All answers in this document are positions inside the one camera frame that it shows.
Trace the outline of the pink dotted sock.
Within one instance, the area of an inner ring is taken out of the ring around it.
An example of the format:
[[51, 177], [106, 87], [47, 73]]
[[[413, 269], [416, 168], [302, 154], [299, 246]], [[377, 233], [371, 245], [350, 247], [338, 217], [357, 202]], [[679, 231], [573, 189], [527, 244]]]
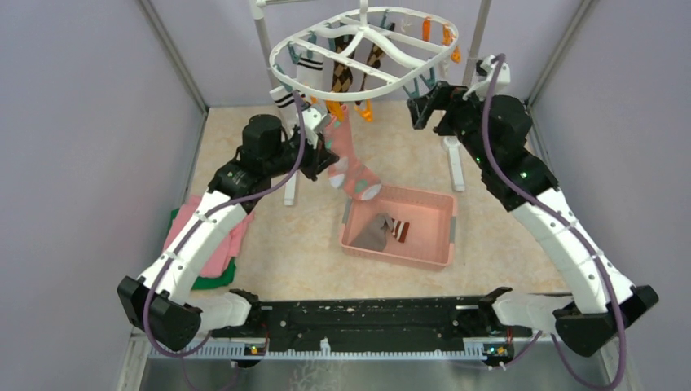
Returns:
[[328, 167], [332, 187], [344, 191], [351, 199], [369, 201], [381, 191], [381, 180], [356, 156], [350, 121], [333, 117], [324, 129], [326, 148], [338, 157]]

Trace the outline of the white oval clip hanger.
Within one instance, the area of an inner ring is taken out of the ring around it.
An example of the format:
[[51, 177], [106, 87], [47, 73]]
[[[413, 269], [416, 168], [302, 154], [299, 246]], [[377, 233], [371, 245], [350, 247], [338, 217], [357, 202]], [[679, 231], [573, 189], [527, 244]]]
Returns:
[[[341, 53], [330, 49], [329, 39], [354, 35]], [[372, 44], [384, 52], [379, 69], [365, 64]], [[314, 90], [296, 80], [299, 48], [324, 57], [323, 90]], [[328, 102], [363, 102], [398, 90], [414, 96], [432, 88], [442, 68], [460, 62], [460, 30], [446, 17], [409, 7], [374, 7], [362, 1], [352, 11], [343, 11], [315, 22], [277, 42], [266, 58], [269, 71], [288, 91], [300, 90], [313, 99]], [[348, 92], [332, 91], [333, 63], [348, 66], [353, 83]], [[363, 73], [366, 90], [359, 92]]]

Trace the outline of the grey red striped sock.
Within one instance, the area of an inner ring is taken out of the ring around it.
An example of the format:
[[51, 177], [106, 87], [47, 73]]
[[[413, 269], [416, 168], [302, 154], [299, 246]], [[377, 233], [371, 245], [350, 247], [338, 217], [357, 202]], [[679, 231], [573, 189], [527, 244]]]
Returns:
[[410, 222], [395, 219], [388, 213], [379, 213], [355, 236], [350, 246], [383, 252], [391, 239], [404, 243], [410, 227]]

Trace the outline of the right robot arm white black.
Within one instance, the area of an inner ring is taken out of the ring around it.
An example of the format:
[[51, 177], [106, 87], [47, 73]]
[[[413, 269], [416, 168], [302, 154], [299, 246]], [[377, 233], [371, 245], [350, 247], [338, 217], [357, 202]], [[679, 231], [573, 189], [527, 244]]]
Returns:
[[589, 357], [658, 303], [613, 266], [575, 217], [546, 164], [526, 149], [533, 121], [520, 99], [497, 94], [483, 103], [463, 86], [440, 81], [407, 99], [412, 126], [442, 112], [434, 132], [457, 138], [481, 170], [486, 189], [535, 238], [566, 282], [560, 296], [498, 288], [485, 296], [478, 326], [498, 336], [509, 326], [557, 335]]

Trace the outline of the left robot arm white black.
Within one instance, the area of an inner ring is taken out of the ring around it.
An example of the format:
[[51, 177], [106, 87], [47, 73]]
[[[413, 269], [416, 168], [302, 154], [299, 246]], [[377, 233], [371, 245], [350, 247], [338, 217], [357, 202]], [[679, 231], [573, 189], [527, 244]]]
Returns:
[[126, 276], [118, 284], [127, 318], [158, 352], [170, 358], [191, 355], [200, 347], [189, 344], [202, 330], [232, 327], [247, 337], [260, 329], [262, 316], [239, 294], [195, 304], [188, 298], [206, 262], [262, 197], [279, 190], [298, 171], [314, 181], [337, 162], [323, 137], [331, 115], [308, 108], [297, 119], [288, 138], [277, 116], [252, 116], [234, 158], [216, 171], [171, 244], [138, 277]]

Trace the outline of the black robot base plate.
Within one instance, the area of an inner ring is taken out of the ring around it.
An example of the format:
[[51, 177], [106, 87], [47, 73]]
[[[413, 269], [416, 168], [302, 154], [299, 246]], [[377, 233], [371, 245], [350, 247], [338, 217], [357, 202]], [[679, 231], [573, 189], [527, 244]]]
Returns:
[[451, 360], [497, 366], [526, 327], [491, 325], [479, 296], [249, 301], [245, 323], [213, 330], [242, 364], [266, 360]]

